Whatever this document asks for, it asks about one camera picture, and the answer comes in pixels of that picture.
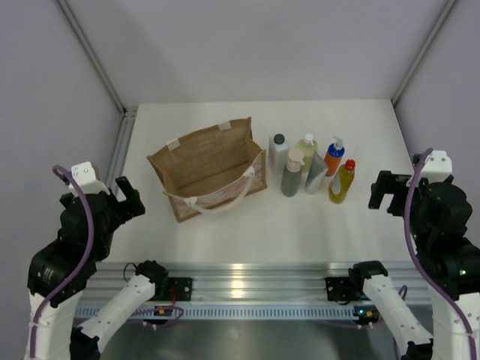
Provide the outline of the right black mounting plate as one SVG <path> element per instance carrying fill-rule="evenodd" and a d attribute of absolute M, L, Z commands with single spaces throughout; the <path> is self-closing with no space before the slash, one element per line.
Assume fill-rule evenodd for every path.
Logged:
<path fill-rule="evenodd" d="M 348 304 L 353 299 L 352 283 L 348 277 L 326 277 L 325 290 L 330 302 Z"/>

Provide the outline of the left aluminium frame post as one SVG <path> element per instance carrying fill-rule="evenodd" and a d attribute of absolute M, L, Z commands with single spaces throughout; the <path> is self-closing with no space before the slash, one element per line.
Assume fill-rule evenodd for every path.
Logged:
<path fill-rule="evenodd" d="M 72 32 L 77 43 L 79 44 L 83 54 L 85 55 L 87 61 L 91 65 L 96 77 L 98 78 L 100 84 L 103 86 L 106 91 L 112 105 L 118 111 L 120 115 L 124 115 L 126 112 L 126 106 L 123 104 L 118 92 L 116 91 L 105 67 L 103 66 L 98 54 L 96 53 L 94 47 L 91 44 L 87 34 L 83 30 L 79 20 L 77 19 L 76 14 L 74 13 L 71 5 L 68 1 L 65 0 L 53 0 L 53 4 L 58 9 L 58 12 L 64 18 L 64 21 L 67 24 L 67 27 Z"/>

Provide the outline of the orange blue pump bottle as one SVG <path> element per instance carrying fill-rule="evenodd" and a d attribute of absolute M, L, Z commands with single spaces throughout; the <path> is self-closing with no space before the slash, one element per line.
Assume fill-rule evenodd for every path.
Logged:
<path fill-rule="evenodd" d="M 336 173 L 345 153 L 344 141 L 338 136 L 333 136 L 333 138 L 334 142 L 328 147 L 324 157 L 328 167 L 326 176 L 333 176 Z"/>

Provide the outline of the yellow-green pump soap bottle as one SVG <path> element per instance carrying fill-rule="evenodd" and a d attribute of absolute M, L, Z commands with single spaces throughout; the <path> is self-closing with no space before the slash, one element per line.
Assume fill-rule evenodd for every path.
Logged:
<path fill-rule="evenodd" d="M 295 147 L 303 151 L 304 165 L 302 166 L 302 172 L 307 173 L 314 158 L 314 153 L 318 151 L 318 143 L 312 133 L 306 133 L 303 139 L 300 139 Z"/>

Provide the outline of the black mounting plate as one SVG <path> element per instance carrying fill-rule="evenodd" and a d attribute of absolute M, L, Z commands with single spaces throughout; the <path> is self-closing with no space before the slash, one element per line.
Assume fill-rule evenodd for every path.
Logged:
<path fill-rule="evenodd" d="M 164 299 L 168 302 L 189 302 L 193 289 L 191 277 L 170 277 Z"/>
<path fill-rule="evenodd" d="M 348 277 L 326 277 L 325 290 L 330 302 L 348 304 L 353 299 L 352 283 Z"/>

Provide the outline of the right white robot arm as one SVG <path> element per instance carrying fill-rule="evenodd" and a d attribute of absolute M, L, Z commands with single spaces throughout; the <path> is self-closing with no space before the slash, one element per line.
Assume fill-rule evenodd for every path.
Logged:
<path fill-rule="evenodd" d="M 387 212 L 403 219 L 407 251 L 427 283 L 433 330 L 417 320 L 379 261 L 349 269 L 350 292 L 373 303 L 399 359 L 478 359 L 479 248 L 466 237 L 473 208 L 453 183 L 444 151 L 429 148 L 413 165 L 412 175 L 380 172 L 368 207 L 378 209 L 386 194 L 392 196 Z"/>

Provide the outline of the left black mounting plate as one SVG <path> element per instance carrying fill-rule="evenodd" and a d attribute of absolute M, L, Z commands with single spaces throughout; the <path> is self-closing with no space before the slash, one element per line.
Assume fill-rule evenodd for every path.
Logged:
<path fill-rule="evenodd" d="M 164 299 L 168 302 L 189 302 L 193 289 L 191 277 L 170 277 Z"/>

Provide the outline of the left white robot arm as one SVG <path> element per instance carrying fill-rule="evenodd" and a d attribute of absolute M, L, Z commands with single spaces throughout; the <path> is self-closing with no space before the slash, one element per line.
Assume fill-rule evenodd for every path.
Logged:
<path fill-rule="evenodd" d="M 155 261 L 141 262 L 124 287 L 96 315 L 74 325 L 77 305 L 97 264 L 110 255 L 114 232 L 144 215 L 138 190 L 124 176 L 115 182 L 120 201 L 89 161 L 70 169 L 55 165 L 67 185 L 56 239 L 32 258 L 27 287 L 31 305 L 25 359 L 99 359 L 116 332 L 138 307 L 164 298 L 169 272 Z"/>

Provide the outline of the grey bottle beige pump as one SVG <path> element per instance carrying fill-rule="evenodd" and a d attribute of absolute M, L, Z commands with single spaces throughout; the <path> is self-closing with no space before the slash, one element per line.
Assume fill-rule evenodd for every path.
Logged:
<path fill-rule="evenodd" d="M 280 189 L 284 196 L 293 197 L 296 195 L 302 180 L 304 164 L 304 152 L 301 149 L 294 148 L 289 151 L 280 183 Z"/>

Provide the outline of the translucent grey squeeze tube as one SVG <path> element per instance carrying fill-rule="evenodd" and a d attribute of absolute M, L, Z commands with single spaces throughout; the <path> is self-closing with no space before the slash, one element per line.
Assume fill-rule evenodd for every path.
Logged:
<path fill-rule="evenodd" d="M 304 186 L 307 194 L 315 194 L 319 190 L 328 169 L 328 165 L 324 159 L 315 151 Z"/>

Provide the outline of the right aluminium frame post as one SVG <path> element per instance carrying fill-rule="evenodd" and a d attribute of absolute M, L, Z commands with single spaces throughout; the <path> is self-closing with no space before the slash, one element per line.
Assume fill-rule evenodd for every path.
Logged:
<path fill-rule="evenodd" d="M 432 23 L 428 26 L 426 35 L 421 40 L 418 49 L 415 51 L 411 62 L 404 71 L 400 82 L 398 83 L 393 95 L 391 96 L 391 105 L 395 108 L 409 88 L 411 82 L 415 79 L 428 53 L 440 37 L 443 28 L 452 16 L 455 8 L 461 3 L 459 0 L 447 0 L 442 2 L 438 14 L 434 17 Z"/>

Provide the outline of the green dish soap red cap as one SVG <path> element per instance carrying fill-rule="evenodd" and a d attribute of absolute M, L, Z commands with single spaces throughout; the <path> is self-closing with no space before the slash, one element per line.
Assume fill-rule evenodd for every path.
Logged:
<path fill-rule="evenodd" d="M 346 199 L 355 178 L 355 170 L 356 162 L 352 159 L 348 159 L 339 167 L 328 186 L 328 196 L 333 203 L 340 204 Z"/>

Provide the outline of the brown burlap canvas bag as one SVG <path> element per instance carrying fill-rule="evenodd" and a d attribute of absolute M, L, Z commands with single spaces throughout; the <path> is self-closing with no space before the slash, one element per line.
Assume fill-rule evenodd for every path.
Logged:
<path fill-rule="evenodd" d="M 225 212 L 267 188 L 266 151 L 254 141 L 251 122 L 238 118 L 196 130 L 147 157 L 179 223 Z"/>

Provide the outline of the aluminium frame post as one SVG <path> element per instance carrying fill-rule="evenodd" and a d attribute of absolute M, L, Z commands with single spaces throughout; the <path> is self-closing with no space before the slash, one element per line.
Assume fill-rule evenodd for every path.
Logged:
<path fill-rule="evenodd" d="M 65 0 L 53 0 L 53 4 L 58 9 L 58 12 L 64 18 L 64 21 L 67 24 L 67 27 L 72 32 L 77 43 L 79 44 L 83 54 L 85 55 L 87 61 L 91 65 L 96 77 L 98 78 L 100 84 L 103 86 L 106 91 L 112 105 L 118 111 L 120 115 L 124 115 L 126 112 L 126 106 L 123 104 L 118 92 L 116 91 L 105 67 L 103 66 L 98 54 L 96 53 L 94 47 L 91 44 L 87 34 L 83 30 L 79 20 L 77 19 L 76 14 L 74 13 L 71 5 L 68 1 Z"/>
<path fill-rule="evenodd" d="M 428 26 L 426 35 L 421 40 L 418 49 L 415 51 L 411 62 L 404 71 L 400 82 L 398 83 L 393 95 L 391 96 L 391 105 L 395 108 L 409 88 L 411 82 L 415 79 L 428 53 L 440 37 L 443 28 L 452 16 L 455 8 L 461 3 L 459 0 L 447 0 L 442 2 L 438 14 L 434 17 L 432 23 Z"/>

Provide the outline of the white bottle black cap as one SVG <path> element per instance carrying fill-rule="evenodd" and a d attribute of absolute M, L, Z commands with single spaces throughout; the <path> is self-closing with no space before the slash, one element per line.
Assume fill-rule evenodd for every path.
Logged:
<path fill-rule="evenodd" d="M 268 165 L 274 176 L 283 173 L 287 164 L 289 146 L 286 137 L 282 133 L 276 133 L 270 136 L 268 142 Z"/>

